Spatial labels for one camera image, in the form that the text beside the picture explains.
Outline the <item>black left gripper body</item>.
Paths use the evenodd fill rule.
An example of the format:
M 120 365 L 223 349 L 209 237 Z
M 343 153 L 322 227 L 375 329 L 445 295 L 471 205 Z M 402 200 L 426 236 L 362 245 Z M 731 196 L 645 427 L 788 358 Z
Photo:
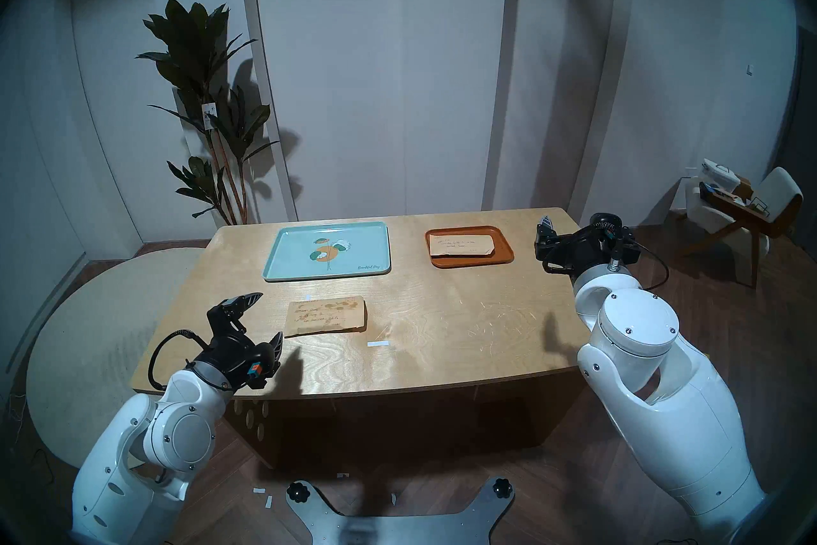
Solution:
M 280 363 L 268 363 L 268 342 L 253 342 L 241 324 L 210 322 L 207 347 L 194 359 L 194 373 L 216 390 L 260 390 L 275 376 Z

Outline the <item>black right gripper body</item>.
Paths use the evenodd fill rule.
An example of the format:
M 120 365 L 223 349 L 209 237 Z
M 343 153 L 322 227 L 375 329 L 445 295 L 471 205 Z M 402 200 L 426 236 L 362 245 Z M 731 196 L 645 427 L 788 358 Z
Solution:
M 619 216 L 594 214 L 589 225 L 556 238 L 539 238 L 537 224 L 535 257 L 549 274 L 580 276 L 596 265 L 617 272 L 637 262 L 637 243 Z

